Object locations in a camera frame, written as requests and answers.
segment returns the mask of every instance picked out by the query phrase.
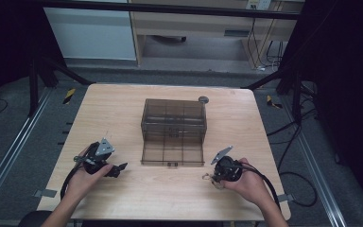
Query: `tabletop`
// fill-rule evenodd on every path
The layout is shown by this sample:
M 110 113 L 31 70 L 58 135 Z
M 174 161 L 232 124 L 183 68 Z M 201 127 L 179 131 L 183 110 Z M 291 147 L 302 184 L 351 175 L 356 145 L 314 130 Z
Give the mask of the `tabletop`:
M 147 98 L 198 100 L 207 96 L 207 132 L 203 166 L 144 166 L 141 164 L 141 120 Z M 52 172 L 47 189 L 61 191 L 73 158 L 105 137 L 115 147 L 108 163 L 129 163 L 118 178 L 103 178 L 79 204 L 72 218 L 162 220 L 263 220 L 257 206 L 233 191 L 217 189 L 203 180 L 214 172 L 211 161 L 227 146 L 234 159 L 246 157 L 266 175 L 278 195 L 284 194 L 264 125 L 251 90 L 222 87 L 184 87 L 93 84 Z M 38 209 L 53 210 L 60 202 L 42 198 Z M 290 218 L 286 202 L 282 213 Z

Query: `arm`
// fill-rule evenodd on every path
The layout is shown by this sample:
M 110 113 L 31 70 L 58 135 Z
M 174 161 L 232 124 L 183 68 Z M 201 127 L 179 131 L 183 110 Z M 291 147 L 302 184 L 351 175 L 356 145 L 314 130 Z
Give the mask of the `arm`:
M 248 161 L 243 158 L 240 160 L 240 163 L 244 165 Z M 246 201 L 257 205 L 264 216 L 267 226 L 288 226 L 282 212 L 270 196 L 264 181 L 256 173 L 243 171 L 243 174 L 237 182 L 221 181 L 221 183 L 226 188 L 240 194 Z
M 48 217 L 48 219 L 43 223 L 43 227 L 50 226 L 66 226 L 67 221 L 72 217 L 73 212 L 76 207 L 81 202 L 81 200 L 88 194 L 88 192 L 93 188 L 96 182 L 105 176 L 112 169 L 112 165 L 106 165 L 99 169 L 97 173 L 90 175 L 84 168 L 80 168 L 67 186 L 66 194 L 60 201 L 58 206 Z

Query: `table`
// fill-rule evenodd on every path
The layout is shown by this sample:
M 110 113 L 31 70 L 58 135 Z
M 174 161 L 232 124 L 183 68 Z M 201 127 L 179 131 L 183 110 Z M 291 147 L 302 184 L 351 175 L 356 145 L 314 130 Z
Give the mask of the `table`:
M 200 96 L 209 97 L 204 166 L 142 166 L 141 119 L 146 98 L 198 100 Z M 278 195 L 284 193 L 251 90 L 93 84 L 81 103 L 47 189 L 59 192 L 74 166 L 74 156 L 102 137 L 116 148 L 108 162 L 129 165 L 118 178 L 101 179 L 72 218 L 262 220 L 254 204 L 202 179 L 204 174 L 213 173 L 210 163 L 217 152 L 229 145 L 233 145 L 229 156 L 247 157 L 270 179 Z M 38 209 L 53 210 L 59 201 L 59 193 L 55 198 L 42 198 Z M 285 218 L 290 218 L 287 203 L 281 206 Z

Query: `transparent plastic box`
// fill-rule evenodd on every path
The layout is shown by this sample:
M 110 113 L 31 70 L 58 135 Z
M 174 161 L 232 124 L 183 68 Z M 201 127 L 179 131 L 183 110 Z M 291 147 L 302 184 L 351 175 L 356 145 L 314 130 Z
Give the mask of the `transparent plastic box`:
M 146 99 L 141 130 L 143 165 L 203 166 L 204 102 Z

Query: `hand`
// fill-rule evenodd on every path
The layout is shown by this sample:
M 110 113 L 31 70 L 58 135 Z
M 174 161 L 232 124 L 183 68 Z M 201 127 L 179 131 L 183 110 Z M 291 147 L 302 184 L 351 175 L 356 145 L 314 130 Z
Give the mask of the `hand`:
M 238 161 L 243 166 L 248 166 L 246 158 Z M 220 181 L 225 188 L 231 189 L 240 194 L 246 201 L 250 201 L 257 206 L 264 202 L 274 202 L 270 196 L 263 179 L 256 173 L 243 169 L 241 177 L 236 182 Z
M 87 152 L 88 147 L 82 151 L 79 156 L 84 155 Z M 99 169 L 95 174 L 89 174 L 85 171 L 84 167 L 81 165 L 75 175 L 73 175 L 70 180 L 65 197 L 72 197 L 73 199 L 81 201 L 93 188 L 93 186 L 98 182 L 100 178 L 105 176 L 111 169 L 113 165 L 107 164 Z

